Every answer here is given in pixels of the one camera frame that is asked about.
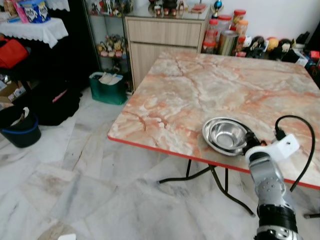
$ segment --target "stainless steel bowl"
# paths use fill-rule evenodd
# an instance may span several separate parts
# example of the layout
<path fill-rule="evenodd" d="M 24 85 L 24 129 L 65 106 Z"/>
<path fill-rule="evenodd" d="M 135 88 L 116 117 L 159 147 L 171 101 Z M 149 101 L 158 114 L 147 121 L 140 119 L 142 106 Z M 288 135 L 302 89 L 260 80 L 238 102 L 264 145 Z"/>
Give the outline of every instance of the stainless steel bowl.
<path fill-rule="evenodd" d="M 210 128 L 211 128 L 211 126 L 215 125 L 219 121 L 231 121 L 231 122 L 239 124 L 241 127 L 243 127 L 245 129 L 246 132 L 252 132 L 252 130 L 249 127 L 247 127 L 242 122 L 240 122 L 236 119 L 233 119 L 230 117 L 215 117 L 215 118 L 212 118 L 212 119 L 209 119 L 208 121 L 206 121 L 202 126 L 202 135 L 203 135 L 203 138 L 206 141 L 206 143 L 210 147 L 212 147 L 214 150 L 216 150 L 217 152 L 222 153 L 227 156 L 243 155 L 244 153 L 243 153 L 242 148 L 236 148 L 236 149 L 229 150 L 229 149 L 225 149 L 223 147 L 220 147 L 219 145 L 217 145 L 213 141 L 213 139 L 211 137 L 212 134 L 209 134 Z"/>
<path fill-rule="evenodd" d="M 209 128 L 211 140 L 225 150 L 244 148 L 247 130 L 235 121 L 218 120 Z"/>

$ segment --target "black wire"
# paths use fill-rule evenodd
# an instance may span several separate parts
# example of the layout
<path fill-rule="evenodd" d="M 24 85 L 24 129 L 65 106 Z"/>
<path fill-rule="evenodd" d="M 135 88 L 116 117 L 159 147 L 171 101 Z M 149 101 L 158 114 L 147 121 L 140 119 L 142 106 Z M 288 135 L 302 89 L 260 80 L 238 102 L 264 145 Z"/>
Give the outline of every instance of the black wire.
<path fill-rule="evenodd" d="M 310 125 L 309 122 L 307 122 L 305 119 L 303 119 L 302 117 L 299 117 L 299 116 L 295 116 L 295 115 L 285 115 L 285 116 L 281 116 L 279 117 L 276 121 L 275 121 L 275 131 L 279 131 L 280 128 L 278 127 L 278 124 L 280 122 L 281 119 L 285 119 L 285 118 L 292 118 L 292 119 L 299 119 L 300 121 L 304 122 L 308 128 L 310 129 L 310 132 L 311 132 L 311 137 L 312 137 L 312 145 L 311 145 L 311 150 L 310 150 L 310 154 L 309 154 L 309 158 L 302 170 L 302 172 L 300 173 L 300 175 L 297 177 L 297 179 L 295 180 L 295 182 L 293 183 L 293 185 L 291 186 L 290 188 L 290 191 L 292 192 L 295 187 L 297 186 L 297 184 L 299 183 L 300 179 L 304 176 L 304 174 L 306 173 L 310 163 L 311 163 L 311 160 L 312 160 L 312 157 L 314 155 L 314 152 L 315 152 L 315 146 L 316 146 L 316 135 L 315 135 L 315 131 L 314 129 L 312 128 L 312 126 Z"/>

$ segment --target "cabinet drawer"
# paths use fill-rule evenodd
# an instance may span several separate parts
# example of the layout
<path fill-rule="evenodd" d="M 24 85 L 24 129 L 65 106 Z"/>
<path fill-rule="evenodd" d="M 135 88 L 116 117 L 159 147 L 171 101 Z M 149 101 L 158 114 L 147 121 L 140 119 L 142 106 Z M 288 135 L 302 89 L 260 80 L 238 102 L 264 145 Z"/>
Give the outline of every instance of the cabinet drawer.
<path fill-rule="evenodd" d="M 131 42 L 197 47 L 201 24 L 128 20 Z"/>
<path fill-rule="evenodd" d="M 191 52 L 196 53 L 196 48 L 176 47 L 176 46 L 161 46 L 142 43 L 131 43 L 132 69 L 134 79 L 134 89 L 137 89 L 144 77 L 149 72 L 150 68 L 155 63 L 159 54 L 166 50 L 170 52 Z"/>

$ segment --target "red bag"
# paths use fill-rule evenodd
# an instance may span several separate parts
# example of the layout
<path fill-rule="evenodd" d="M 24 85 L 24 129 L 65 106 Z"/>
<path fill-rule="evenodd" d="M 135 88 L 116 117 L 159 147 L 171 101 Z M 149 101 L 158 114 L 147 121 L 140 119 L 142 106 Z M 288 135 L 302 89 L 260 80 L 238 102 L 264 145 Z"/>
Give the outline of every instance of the red bag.
<path fill-rule="evenodd" d="M 1 41 L 6 44 L 0 47 L 0 68 L 11 69 L 28 57 L 28 51 L 17 40 L 2 38 Z"/>

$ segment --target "white lace cloth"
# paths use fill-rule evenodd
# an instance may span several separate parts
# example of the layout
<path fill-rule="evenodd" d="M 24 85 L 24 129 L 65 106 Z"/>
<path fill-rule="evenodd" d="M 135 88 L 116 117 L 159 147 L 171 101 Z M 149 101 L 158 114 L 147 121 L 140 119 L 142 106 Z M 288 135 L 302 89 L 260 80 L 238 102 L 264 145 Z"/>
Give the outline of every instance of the white lace cloth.
<path fill-rule="evenodd" d="M 67 29 L 60 18 L 52 17 L 44 23 L 3 22 L 0 33 L 19 39 L 39 40 L 53 48 L 59 39 L 68 36 Z"/>
<path fill-rule="evenodd" d="M 45 0 L 46 6 L 49 9 L 53 9 L 53 10 L 67 10 L 68 12 L 70 12 L 70 8 L 69 8 L 69 3 L 68 0 Z M 0 0 L 0 5 L 3 6 L 4 5 L 4 0 Z"/>

